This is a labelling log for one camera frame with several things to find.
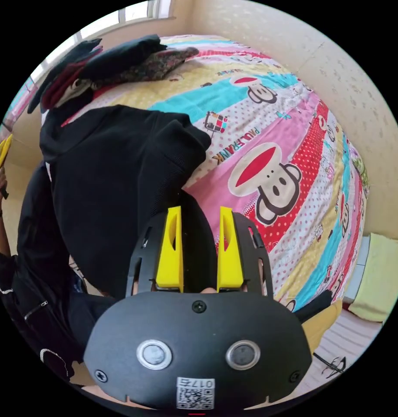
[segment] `window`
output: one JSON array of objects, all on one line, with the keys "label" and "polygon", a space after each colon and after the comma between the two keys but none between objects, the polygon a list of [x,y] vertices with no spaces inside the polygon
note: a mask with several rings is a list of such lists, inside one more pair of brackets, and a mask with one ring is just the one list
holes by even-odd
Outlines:
[{"label": "window", "polygon": [[44,68],[43,66],[40,64],[39,66],[36,67],[35,70],[33,70],[33,72],[31,73],[31,79],[35,80],[38,79],[44,72]]},{"label": "window", "polygon": [[71,36],[69,39],[66,39],[63,43],[57,46],[49,56],[46,57],[47,64],[51,64],[51,62],[55,61],[59,56],[66,52],[69,48],[74,46],[75,39],[74,36]]},{"label": "window", "polygon": [[113,13],[107,14],[100,19],[95,20],[89,25],[85,26],[83,29],[80,29],[80,34],[82,38],[87,38],[90,35],[93,35],[96,32],[99,32],[107,27],[117,25],[119,23],[119,10],[116,10]]},{"label": "window", "polygon": [[125,8],[125,22],[145,17],[148,17],[148,1],[142,1]]},{"label": "window", "polygon": [[98,32],[107,31],[108,28],[117,28],[136,19],[163,19],[169,17],[171,0],[147,0],[127,6],[124,9],[109,13],[100,19],[85,26],[79,32],[66,39],[55,48],[46,59],[31,74],[31,80],[36,82],[71,48],[82,39],[95,35]]}]

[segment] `circular sensor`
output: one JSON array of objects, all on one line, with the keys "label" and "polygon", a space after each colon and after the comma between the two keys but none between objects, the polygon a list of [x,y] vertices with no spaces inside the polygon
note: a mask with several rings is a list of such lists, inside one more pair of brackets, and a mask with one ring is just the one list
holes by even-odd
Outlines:
[{"label": "circular sensor", "polygon": [[173,359],[170,348],[160,340],[146,340],[137,347],[139,363],[148,369],[159,371]]},{"label": "circular sensor", "polygon": [[237,371],[246,371],[260,360],[258,345],[250,340],[235,342],[226,352],[226,362]]}]

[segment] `zipper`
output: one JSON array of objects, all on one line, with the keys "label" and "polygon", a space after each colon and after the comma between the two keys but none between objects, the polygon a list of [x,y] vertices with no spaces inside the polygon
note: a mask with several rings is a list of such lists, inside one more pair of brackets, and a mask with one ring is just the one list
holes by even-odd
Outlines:
[{"label": "zipper", "polygon": [[38,304],[35,308],[33,308],[31,311],[29,311],[25,317],[24,320],[27,320],[31,314],[35,313],[36,311],[38,311],[40,308],[45,307],[48,304],[48,301],[44,301],[41,304]]}]

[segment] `bedsheet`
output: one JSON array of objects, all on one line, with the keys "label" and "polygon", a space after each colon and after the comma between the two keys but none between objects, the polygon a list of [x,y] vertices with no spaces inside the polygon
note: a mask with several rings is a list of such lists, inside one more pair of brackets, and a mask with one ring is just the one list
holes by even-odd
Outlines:
[{"label": "bedsheet", "polygon": [[199,54],[166,79],[106,87],[67,122],[117,104],[189,115],[212,138],[184,189],[219,242],[219,207],[256,225],[276,300],[290,310],[330,289],[341,299],[361,244],[360,156],[328,106],[271,57],[219,36],[161,39]]}]

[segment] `wall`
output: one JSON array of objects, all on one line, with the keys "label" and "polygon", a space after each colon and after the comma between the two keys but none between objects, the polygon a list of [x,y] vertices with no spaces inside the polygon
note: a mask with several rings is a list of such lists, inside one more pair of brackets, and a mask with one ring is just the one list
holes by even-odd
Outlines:
[{"label": "wall", "polygon": [[22,200],[26,186],[32,175],[32,169],[13,164],[9,154],[5,162],[5,170],[8,180],[7,191],[9,196],[2,203],[3,222],[7,231],[11,253],[14,254],[16,253],[18,222],[20,219]]},{"label": "wall", "polygon": [[398,237],[398,126],[382,95],[336,43],[303,21],[245,0],[196,0],[189,33],[220,35],[273,57],[313,88],[365,161],[365,234]]},{"label": "wall", "polygon": [[[192,7],[192,0],[172,0],[172,18],[139,22],[116,29],[102,36],[102,45],[104,49],[109,49],[127,40],[151,33],[159,36],[184,34]],[[14,142],[10,149],[10,158],[13,163],[31,168],[41,161],[42,156],[38,145],[40,127],[41,113],[38,108],[32,114],[25,111],[19,117],[13,129]]]}]

